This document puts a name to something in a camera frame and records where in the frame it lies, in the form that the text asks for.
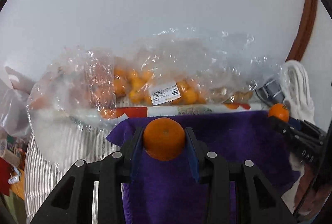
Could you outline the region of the small orange mandarin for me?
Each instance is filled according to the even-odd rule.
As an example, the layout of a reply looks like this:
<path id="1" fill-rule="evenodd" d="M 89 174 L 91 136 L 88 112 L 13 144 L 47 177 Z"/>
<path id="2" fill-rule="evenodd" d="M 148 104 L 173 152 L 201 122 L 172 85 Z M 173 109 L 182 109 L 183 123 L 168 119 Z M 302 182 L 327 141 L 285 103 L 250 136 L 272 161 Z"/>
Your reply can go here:
<path id="1" fill-rule="evenodd" d="M 277 103 L 274 104 L 268 112 L 268 117 L 276 117 L 281 121 L 289 121 L 289 111 L 285 104 Z"/>

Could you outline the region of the orange mandarin with stem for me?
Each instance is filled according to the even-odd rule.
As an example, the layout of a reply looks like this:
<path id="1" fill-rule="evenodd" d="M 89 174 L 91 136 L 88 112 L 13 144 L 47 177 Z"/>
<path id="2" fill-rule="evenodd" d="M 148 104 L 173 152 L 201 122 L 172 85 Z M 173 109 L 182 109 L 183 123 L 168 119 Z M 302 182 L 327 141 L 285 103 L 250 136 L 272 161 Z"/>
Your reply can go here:
<path id="1" fill-rule="evenodd" d="M 170 161 L 182 154 L 185 140 L 185 130 L 170 118 L 154 119 L 143 133 L 145 151 L 159 161 Z"/>

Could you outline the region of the grey checked cloth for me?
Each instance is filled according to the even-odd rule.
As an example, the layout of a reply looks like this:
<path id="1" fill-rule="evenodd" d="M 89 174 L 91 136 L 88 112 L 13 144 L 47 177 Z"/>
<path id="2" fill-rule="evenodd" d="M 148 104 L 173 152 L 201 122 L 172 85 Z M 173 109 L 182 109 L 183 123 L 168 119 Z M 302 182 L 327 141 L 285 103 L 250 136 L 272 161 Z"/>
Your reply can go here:
<path id="1" fill-rule="evenodd" d="M 279 82 L 273 78 L 267 80 L 261 88 L 256 89 L 255 93 L 267 106 L 283 103 L 285 99 Z"/>

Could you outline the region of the white striped towel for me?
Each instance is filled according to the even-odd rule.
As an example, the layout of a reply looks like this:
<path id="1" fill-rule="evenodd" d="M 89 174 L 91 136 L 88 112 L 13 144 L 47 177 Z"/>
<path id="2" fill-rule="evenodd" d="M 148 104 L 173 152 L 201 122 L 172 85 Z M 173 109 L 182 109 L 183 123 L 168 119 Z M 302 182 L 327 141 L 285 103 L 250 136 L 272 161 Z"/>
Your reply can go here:
<path id="1" fill-rule="evenodd" d="M 279 81 L 285 96 L 283 103 L 288 108 L 290 116 L 315 124 L 315 106 L 304 66 L 296 60 L 287 61 L 281 67 Z"/>

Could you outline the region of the striped bed cover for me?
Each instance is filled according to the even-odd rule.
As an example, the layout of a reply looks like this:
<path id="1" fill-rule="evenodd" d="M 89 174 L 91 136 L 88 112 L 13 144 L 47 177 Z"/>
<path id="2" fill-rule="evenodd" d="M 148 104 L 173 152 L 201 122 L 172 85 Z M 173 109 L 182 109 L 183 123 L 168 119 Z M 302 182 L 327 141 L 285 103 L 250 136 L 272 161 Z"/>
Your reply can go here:
<path id="1" fill-rule="evenodd" d="M 42 203 L 76 160 L 87 163 L 104 159 L 119 146 L 108 142 L 107 135 L 119 118 L 85 125 L 82 121 L 52 108 L 30 110 L 32 129 L 25 161 L 25 210 L 30 223 Z"/>

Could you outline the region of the purple fleece towel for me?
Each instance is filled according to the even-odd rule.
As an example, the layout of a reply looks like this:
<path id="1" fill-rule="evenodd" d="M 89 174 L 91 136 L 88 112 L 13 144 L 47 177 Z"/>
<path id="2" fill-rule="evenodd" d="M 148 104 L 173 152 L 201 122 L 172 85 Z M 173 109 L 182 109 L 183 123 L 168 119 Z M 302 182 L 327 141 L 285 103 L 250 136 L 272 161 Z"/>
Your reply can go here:
<path id="1" fill-rule="evenodd" d="M 183 115 L 173 120 L 190 127 L 209 150 L 230 162 L 253 161 L 279 195 L 299 173 L 292 170 L 283 136 L 274 132 L 264 111 Z M 127 223 L 203 223 L 208 187 L 193 178 L 185 154 L 159 161 L 142 153 L 134 181 L 123 186 Z"/>

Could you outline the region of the red paper bag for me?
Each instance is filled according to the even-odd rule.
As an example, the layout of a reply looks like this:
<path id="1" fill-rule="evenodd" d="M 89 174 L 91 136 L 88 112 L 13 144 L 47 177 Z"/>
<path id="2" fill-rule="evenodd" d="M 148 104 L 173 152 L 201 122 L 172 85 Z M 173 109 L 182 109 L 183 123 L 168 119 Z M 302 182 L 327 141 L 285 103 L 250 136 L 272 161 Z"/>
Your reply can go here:
<path id="1" fill-rule="evenodd" d="M 10 195 L 10 185 L 8 179 L 11 177 L 11 165 L 0 158 L 0 193 L 6 196 Z"/>

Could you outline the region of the clear bag of oranges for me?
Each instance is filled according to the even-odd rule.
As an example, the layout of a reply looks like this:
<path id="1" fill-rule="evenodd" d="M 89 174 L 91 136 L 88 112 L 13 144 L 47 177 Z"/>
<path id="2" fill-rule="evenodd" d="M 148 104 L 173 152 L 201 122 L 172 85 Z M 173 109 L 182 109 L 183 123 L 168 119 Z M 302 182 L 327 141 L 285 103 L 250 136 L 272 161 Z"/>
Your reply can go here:
<path id="1" fill-rule="evenodd" d="M 281 69 L 253 46 L 247 33 L 191 28 L 141 38 L 115 58 L 116 92 L 147 106 L 247 103 Z"/>

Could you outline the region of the brown wooden frame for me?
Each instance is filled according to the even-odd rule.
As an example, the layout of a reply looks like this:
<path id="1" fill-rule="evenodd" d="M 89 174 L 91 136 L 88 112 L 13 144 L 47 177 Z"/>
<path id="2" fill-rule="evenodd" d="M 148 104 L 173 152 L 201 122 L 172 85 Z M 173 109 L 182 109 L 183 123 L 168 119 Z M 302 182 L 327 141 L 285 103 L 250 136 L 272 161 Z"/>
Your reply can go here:
<path id="1" fill-rule="evenodd" d="M 301 61 L 314 29 L 318 0 L 304 0 L 298 33 L 285 61 Z"/>

